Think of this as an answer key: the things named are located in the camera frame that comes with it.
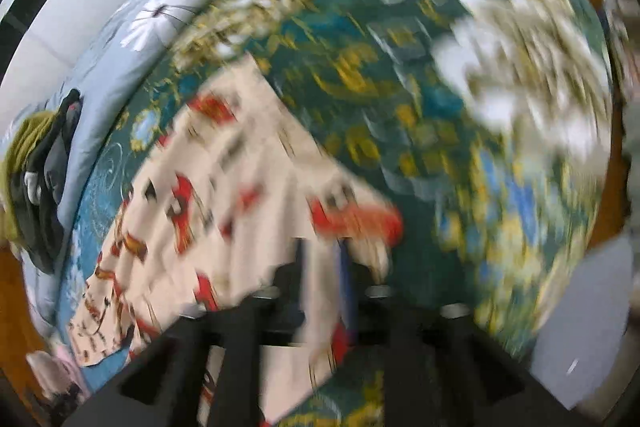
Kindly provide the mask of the cream car-print pyjama garment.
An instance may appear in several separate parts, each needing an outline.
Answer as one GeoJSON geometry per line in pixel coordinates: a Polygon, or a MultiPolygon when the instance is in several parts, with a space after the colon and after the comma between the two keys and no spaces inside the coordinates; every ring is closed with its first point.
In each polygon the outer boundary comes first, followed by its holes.
{"type": "Polygon", "coordinates": [[[382,279],[402,233],[399,210],[324,153],[244,56],[206,81],[134,177],[68,322],[70,347],[83,367],[135,357],[187,307],[236,306],[302,255],[296,346],[264,356],[272,425],[346,355],[338,244],[382,279]]]}

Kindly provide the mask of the orange wooden headboard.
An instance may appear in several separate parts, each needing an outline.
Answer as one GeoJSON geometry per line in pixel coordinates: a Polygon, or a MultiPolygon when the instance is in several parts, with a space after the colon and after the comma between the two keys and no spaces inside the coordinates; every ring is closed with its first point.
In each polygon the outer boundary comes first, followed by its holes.
{"type": "Polygon", "coordinates": [[[41,398],[41,389],[26,355],[46,350],[46,344],[30,319],[20,262],[8,248],[1,249],[1,369],[29,413],[34,413],[31,395],[41,398]]]}

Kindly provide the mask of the dark grey fleece garment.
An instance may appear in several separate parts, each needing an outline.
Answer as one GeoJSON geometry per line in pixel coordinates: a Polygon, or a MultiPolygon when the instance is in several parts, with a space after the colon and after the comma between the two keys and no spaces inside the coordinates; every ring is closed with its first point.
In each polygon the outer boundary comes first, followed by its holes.
{"type": "Polygon", "coordinates": [[[11,178],[11,198],[17,223],[23,235],[22,246],[35,267],[44,273],[54,271],[55,260],[62,247],[64,231],[58,221],[70,146],[82,109],[80,92],[70,90],[63,98],[49,132],[28,156],[26,167],[11,178]],[[39,174],[40,205],[32,205],[24,187],[24,173],[39,174]]]}

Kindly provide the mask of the white fleece garment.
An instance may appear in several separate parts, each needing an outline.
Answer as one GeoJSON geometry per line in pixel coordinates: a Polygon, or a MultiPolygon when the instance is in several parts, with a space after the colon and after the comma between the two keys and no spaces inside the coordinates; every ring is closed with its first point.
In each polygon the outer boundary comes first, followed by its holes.
{"type": "Polygon", "coordinates": [[[24,187],[27,198],[32,205],[40,205],[41,186],[39,182],[39,174],[32,171],[24,173],[24,187]]]}

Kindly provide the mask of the teal floral bed blanket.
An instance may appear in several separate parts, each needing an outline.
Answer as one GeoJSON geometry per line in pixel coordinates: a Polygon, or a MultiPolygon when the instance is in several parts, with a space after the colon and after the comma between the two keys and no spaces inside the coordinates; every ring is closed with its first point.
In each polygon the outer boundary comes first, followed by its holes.
{"type": "MultiPolygon", "coordinates": [[[[612,90],[600,15],[590,0],[212,0],[96,158],[58,306],[66,343],[152,148],[210,77],[250,56],[321,150],[399,210],[404,233],[375,283],[423,308],[466,303],[527,365],[601,205],[612,90]]],[[[269,426],[384,423],[382,353],[346,346],[334,373],[269,426]]]]}

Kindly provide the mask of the olive green knitted garment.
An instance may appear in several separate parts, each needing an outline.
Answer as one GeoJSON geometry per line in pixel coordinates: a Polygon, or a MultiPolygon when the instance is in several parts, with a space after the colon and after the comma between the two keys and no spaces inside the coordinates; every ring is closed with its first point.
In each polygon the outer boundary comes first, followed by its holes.
{"type": "Polygon", "coordinates": [[[1,199],[4,208],[4,234],[10,243],[24,245],[11,198],[11,178],[26,167],[28,156],[49,132],[54,118],[55,112],[52,110],[43,110],[26,117],[4,154],[1,163],[1,199]]]}

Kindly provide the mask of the light blue floral duvet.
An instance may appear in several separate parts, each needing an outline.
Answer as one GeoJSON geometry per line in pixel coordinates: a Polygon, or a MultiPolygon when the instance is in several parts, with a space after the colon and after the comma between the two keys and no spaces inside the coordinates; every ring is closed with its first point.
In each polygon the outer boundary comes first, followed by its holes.
{"type": "Polygon", "coordinates": [[[170,48],[186,25],[209,0],[126,0],[107,20],[62,86],[47,101],[26,106],[1,140],[1,162],[26,117],[43,110],[56,112],[70,90],[80,92],[82,109],[76,128],[58,221],[62,247],[54,271],[37,269],[17,245],[23,265],[28,311],[36,331],[50,336],[60,292],[65,248],[82,190],[114,120],[152,66],[170,48]]]}

